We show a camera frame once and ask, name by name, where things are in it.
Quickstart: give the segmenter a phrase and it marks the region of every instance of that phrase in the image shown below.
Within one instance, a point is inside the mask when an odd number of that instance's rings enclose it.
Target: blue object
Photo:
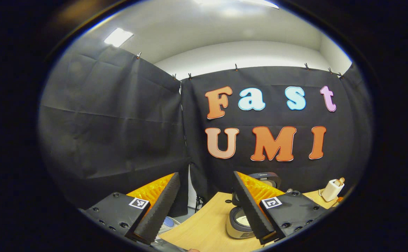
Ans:
[[[166,217],[164,224],[170,228],[174,226],[174,221],[170,217]]]

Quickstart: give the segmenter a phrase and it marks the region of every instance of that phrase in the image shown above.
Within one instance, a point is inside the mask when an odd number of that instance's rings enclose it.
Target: orange letter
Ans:
[[[322,144],[324,143],[324,134],[327,132],[327,129],[324,126],[316,126],[311,129],[314,135],[313,142],[313,151],[311,152],[310,159],[319,159],[322,158],[324,153],[322,152]]]
[[[283,127],[280,131],[277,139],[274,140],[271,131],[268,127],[255,127],[252,132],[256,135],[255,153],[250,157],[252,161],[263,161],[265,156],[263,155],[263,149],[268,155],[268,159],[272,160],[277,156],[277,161],[292,161],[294,156],[292,155],[292,142],[294,140],[294,134],[296,133],[294,127]]]
[[[227,95],[231,95],[231,88],[229,86],[209,91],[205,93],[205,97],[208,99],[208,115],[207,119],[215,119],[224,116],[224,111],[221,110],[220,105],[226,108],[229,105]]]
[[[227,128],[224,130],[224,133],[227,134],[227,150],[222,152],[218,148],[218,135],[221,133],[221,130],[218,128],[205,129],[205,133],[207,133],[208,152],[216,158],[222,159],[231,158],[235,154],[236,135],[239,132],[240,132],[239,129],[235,128]]]

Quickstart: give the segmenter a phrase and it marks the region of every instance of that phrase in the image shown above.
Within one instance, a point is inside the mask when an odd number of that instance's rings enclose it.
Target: white wall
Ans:
[[[157,62],[155,65],[170,75],[177,74],[182,80],[221,70],[243,67],[308,67],[342,74],[350,67],[351,61],[329,38],[322,39],[324,55],[319,51],[280,42],[239,41],[220,43],[186,51]],[[188,175],[188,206],[195,207],[196,191]]]
[[[324,34],[322,34],[320,53],[330,64],[334,73],[341,73],[343,75],[352,64],[352,61],[345,52]]]

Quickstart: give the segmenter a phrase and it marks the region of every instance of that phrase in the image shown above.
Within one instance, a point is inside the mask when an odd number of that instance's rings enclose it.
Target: light blue letter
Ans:
[[[290,110],[303,110],[306,106],[306,101],[303,96],[305,92],[301,87],[289,86],[285,89],[285,96],[289,99],[286,102]]]
[[[263,102],[263,94],[258,88],[246,88],[240,92],[240,96],[242,98],[238,102],[238,107],[242,110],[262,110],[266,107],[266,103]]]

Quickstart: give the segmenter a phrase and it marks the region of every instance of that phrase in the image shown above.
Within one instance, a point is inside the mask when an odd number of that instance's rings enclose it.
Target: ceiling light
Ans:
[[[131,32],[125,31],[121,28],[115,29],[105,40],[104,43],[111,44],[115,47],[119,47],[125,41],[127,41],[130,37],[134,35]]]
[[[202,4],[217,4],[221,2],[229,2],[229,1],[237,1],[237,2],[247,2],[247,3],[253,3],[253,4],[258,4],[258,5],[265,5],[269,7],[273,7],[276,9],[279,9],[279,7],[273,3],[270,3],[266,0],[194,0],[196,3],[202,5]]]

